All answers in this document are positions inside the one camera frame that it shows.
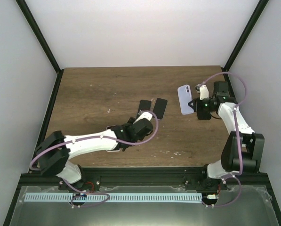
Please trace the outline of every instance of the lavender phone case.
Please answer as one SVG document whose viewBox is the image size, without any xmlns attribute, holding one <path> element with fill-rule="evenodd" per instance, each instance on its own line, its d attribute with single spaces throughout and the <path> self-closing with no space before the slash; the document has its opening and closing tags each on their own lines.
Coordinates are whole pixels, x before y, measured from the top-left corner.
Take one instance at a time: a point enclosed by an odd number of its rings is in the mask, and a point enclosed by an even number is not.
<svg viewBox="0 0 281 226">
<path fill-rule="evenodd" d="M 193 109 L 188 105 L 191 102 L 192 93 L 189 85 L 180 86 L 178 88 L 178 97 L 180 103 L 180 109 L 182 114 L 191 114 L 193 113 Z"/>
</svg>

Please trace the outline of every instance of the gray wall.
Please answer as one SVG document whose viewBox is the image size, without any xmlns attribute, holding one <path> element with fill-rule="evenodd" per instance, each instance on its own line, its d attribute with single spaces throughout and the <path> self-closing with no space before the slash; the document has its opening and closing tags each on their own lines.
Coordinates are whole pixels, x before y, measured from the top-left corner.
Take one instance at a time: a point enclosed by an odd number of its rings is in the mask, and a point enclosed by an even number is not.
<svg viewBox="0 0 281 226">
<path fill-rule="evenodd" d="M 249 87 L 241 112 L 265 136 L 261 171 L 269 174 L 281 209 L 281 0 L 269 1 L 231 72 L 241 75 Z M 243 87 L 232 81 L 241 100 Z"/>
<path fill-rule="evenodd" d="M 0 225 L 27 172 L 56 73 L 15 0 L 0 0 Z"/>
<path fill-rule="evenodd" d="M 26 0 L 61 68 L 224 65 L 258 0 Z"/>
</svg>

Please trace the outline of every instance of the wooden tabletop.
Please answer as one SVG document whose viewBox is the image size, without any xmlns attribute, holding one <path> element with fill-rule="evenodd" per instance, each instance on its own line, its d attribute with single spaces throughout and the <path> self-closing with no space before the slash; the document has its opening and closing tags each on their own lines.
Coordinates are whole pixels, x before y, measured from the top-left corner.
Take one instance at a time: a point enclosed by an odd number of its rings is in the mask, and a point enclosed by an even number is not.
<svg viewBox="0 0 281 226">
<path fill-rule="evenodd" d="M 56 97 L 47 136 L 86 135 L 121 125 L 136 116 L 141 99 L 168 100 L 156 138 L 125 152 L 99 151 L 71 161 L 81 166 L 201 166 L 220 159 L 228 138 L 222 120 L 200 121 L 182 115 L 177 88 L 194 86 L 220 72 L 220 66 L 66 68 Z M 214 81 L 207 83 L 212 92 Z"/>
</svg>

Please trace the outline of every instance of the black metal frame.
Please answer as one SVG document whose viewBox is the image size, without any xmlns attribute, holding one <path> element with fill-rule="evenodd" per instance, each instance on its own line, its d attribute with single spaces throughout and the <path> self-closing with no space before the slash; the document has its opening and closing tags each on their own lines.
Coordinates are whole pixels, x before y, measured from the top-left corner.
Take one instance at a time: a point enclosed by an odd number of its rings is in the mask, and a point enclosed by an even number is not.
<svg viewBox="0 0 281 226">
<path fill-rule="evenodd" d="M 227 72 L 231 68 L 238 53 L 247 40 L 251 30 L 253 29 L 258 18 L 266 7 L 268 1 L 269 0 L 260 0 L 257 4 L 226 65 L 224 66 L 224 68 L 222 68 L 223 72 Z M 18 6 L 22 10 L 27 22 L 32 28 L 36 38 L 38 39 L 45 54 L 51 62 L 51 65 L 57 73 L 56 82 L 37 141 L 38 145 L 45 139 L 64 70 L 60 69 L 25 0 L 16 0 L 16 2 L 18 3 Z M 229 84 L 230 96 L 235 97 L 228 75 L 224 74 L 224 78 Z M 84 171 L 86 175 L 85 177 L 88 180 L 99 180 L 100 186 L 180 186 L 184 184 L 186 190 L 196 190 L 200 193 L 214 192 L 213 190 L 206 190 L 198 186 L 197 181 L 202 177 L 203 167 L 82 168 L 82 170 Z M 265 173 L 243 174 L 239 177 L 239 179 L 242 185 L 266 186 L 268 193 L 273 198 L 272 205 L 281 226 L 281 211 L 272 190 L 268 175 Z M 61 179 L 58 177 L 43 177 L 38 173 L 22 174 L 18 182 L 18 186 L 16 188 L 10 208 L 8 210 L 4 226 L 8 226 L 12 219 L 12 215 L 22 186 L 58 186 L 60 180 Z M 231 185 L 236 184 L 233 180 L 228 180 L 227 183 Z"/>
</svg>

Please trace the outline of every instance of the black cable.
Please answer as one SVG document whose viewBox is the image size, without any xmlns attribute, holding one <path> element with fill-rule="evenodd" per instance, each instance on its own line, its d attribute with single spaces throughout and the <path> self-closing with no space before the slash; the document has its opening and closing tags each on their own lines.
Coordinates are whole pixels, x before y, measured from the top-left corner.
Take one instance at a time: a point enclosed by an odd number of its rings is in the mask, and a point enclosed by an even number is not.
<svg viewBox="0 0 281 226">
<path fill-rule="evenodd" d="M 214 118 L 214 119 L 221 119 L 221 118 L 217 118 L 217 117 L 213 116 L 211 113 L 209 113 L 209 114 L 210 114 L 210 116 L 211 116 L 212 118 Z"/>
</svg>

